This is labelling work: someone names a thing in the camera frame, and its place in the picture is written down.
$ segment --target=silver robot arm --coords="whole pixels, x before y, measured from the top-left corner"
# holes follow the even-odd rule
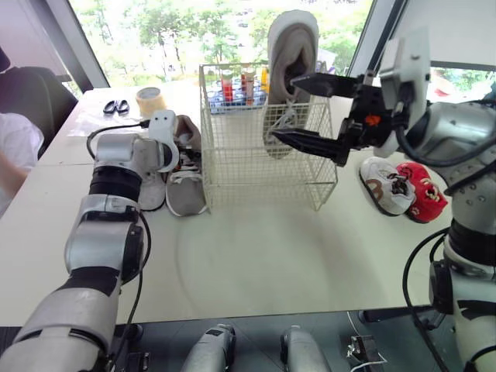
[[[152,200],[163,197],[156,174],[172,169],[178,159],[174,113],[155,114],[150,139],[104,134],[98,141],[89,195],[65,248],[70,277],[19,331],[0,359],[1,372],[107,368],[120,288],[143,269],[143,229],[137,225],[141,191],[155,190]]]
[[[396,133],[375,151],[387,156],[399,143],[448,186],[453,221],[444,258],[431,265],[429,294],[438,311],[454,316],[466,371],[485,372],[496,366],[496,102],[435,103],[419,117],[426,44],[413,36],[387,45],[381,83]],[[395,124],[405,112],[408,135],[401,139]]]
[[[476,370],[496,366],[496,110],[476,103],[434,104],[417,153],[436,160],[488,147],[452,167],[431,167],[452,195],[453,221],[444,259],[431,265],[430,298],[454,315],[462,360]]]
[[[453,196],[453,222],[444,260],[431,266],[432,304],[453,314],[465,371],[496,365],[496,101],[462,104],[425,100],[430,79],[425,29],[387,43],[381,87],[373,71],[356,78],[308,74],[295,87],[323,97],[352,98],[336,139],[304,129],[272,134],[295,149],[346,165],[350,150],[374,147],[380,157],[398,148],[440,174]]]

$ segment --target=white sneaker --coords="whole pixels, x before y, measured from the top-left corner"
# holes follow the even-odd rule
[[[414,186],[381,157],[369,157],[360,165],[360,180],[385,215],[402,215],[415,201]]]
[[[267,103],[285,105],[267,108],[263,120],[263,143],[277,159],[291,148],[271,134],[274,129],[304,128],[308,107],[292,107],[308,103],[310,94],[292,87],[291,79],[315,71],[319,44],[317,19],[310,12],[291,10],[280,14],[272,23],[268,36],[270,89]]]

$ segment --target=white wire basket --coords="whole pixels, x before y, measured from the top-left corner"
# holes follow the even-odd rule
[[[256,71],[253,105],[244,105],[246,101],[239,93],[234,94],[232,102],[220,98],[222,71],[229,69],[236,76],[246,66],[200,66],[201,158],[207,205],[212,210],[220,205],[298,203],[317,211],[337,184],[336,166],[329,159],[301,153],[279,141],[265,143],[264,121],[267,123],[271,115],[280,117],[287,108],[260,104],[259,76],[266,65],[249,64]],[[293,108],[305,129],[332,137],[327,99],[312,97],[309,103]]]

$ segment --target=orange component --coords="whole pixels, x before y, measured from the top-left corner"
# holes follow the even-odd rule
[[[365,123],[368,126],[378,126],[381,122],[381,117],[378,115],[367,115],[365,117]]]

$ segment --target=white shirt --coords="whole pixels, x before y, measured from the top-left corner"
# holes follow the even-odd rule
[[[0,150],[18,168],[31,171],[38,161],[43,134],[26,117],[0,113]],[[12,199],[0,188],[0,217]]]

